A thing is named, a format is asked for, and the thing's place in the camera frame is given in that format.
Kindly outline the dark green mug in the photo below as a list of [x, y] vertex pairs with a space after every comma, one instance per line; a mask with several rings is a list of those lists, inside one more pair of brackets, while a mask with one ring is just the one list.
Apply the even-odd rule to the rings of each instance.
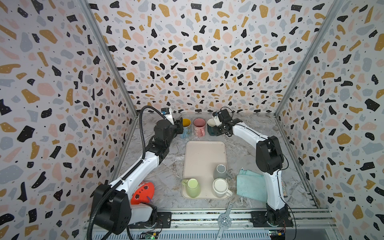
[[217, 136], [218, 127], [214, 119], [209, 119], [207, 121], [207, 131], [210, 136]]

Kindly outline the light blue mug yellow inside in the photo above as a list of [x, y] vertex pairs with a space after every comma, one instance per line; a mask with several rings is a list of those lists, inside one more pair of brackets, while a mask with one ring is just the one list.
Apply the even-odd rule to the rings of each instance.
[[182, 139], [187, 139], [192, 135], [192, 121], [190, 119], [183, 118], [183, 133]]

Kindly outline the pink mug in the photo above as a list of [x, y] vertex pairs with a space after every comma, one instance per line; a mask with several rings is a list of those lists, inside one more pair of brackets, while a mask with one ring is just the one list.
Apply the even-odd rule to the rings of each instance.
[[195, 135], [198, 138], [204, 137], [206, 135], [206, 125], [207, 125], [206, 120], [204, 120], [203, 118], [196, 118], [193, 121], [193, 125], [194, 125]]

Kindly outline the grey mug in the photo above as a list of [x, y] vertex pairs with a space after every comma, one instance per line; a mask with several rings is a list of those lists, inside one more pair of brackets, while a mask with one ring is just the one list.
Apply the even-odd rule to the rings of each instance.
[[216, 179], [230, 179], [231, 177], [228, 174], [227, 167], [223, 164], [216, 166], [213, 173], [214, 180]]

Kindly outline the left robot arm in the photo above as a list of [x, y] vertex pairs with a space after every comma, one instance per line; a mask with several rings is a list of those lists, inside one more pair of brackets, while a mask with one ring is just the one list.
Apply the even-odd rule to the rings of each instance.
[[174, 119], [171, 108], [155, 110], [162, 119], [154, 127], [154, 136], [145, 141], [144, 131], [140, 130], [142, 156], [124, 174], [110, 184], [101, 184], [94, 191], [87, 239], [93, 237], [94, 226], [107, 231], [103, 237], [119, 235], [128, 231], [130, 225], [147, 224], [152, 228], [157, 222], [157, 207], [140, 203], [131, 205], [131, 199], [144, 178], [168, 155], [169, 147], [177, 135], [183, 133], [183, 119]]

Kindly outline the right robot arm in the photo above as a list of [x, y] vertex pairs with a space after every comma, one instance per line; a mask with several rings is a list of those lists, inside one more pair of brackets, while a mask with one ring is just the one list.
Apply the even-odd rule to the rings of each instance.
[[266, 136], [251, 129], [240, 119], [234, 119], [227, 109], [212, 113], [215, 136], [233, 135], [243, 139], [256, 150], [256, 164], [264, 174], [267, 187], [266, 222], [277, 227], [289, 217], [284, 200], [282, 170], [284, 154], [276, 136]]

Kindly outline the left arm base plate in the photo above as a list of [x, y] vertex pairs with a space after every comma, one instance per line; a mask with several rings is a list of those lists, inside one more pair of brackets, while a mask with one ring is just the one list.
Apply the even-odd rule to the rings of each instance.
[[130, 229], [169, 229], [171, 227], [172, 212], [157, 212], [152, 214], [148, 221], [129, 224]]

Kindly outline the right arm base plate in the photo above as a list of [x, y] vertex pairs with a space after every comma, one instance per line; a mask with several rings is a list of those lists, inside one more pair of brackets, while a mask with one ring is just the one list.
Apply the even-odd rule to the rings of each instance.
[[251, 211], [251, 218], [250, 222], [253, 224], [254, 228], [272, 228], [272, 227], [294, 227], [293, 218], [288, 215], [287, 217], [284, 217], [283, 220], [280, 221], [278, 225], [270, 225], [267, 222], [266, 218], [267, 211]]

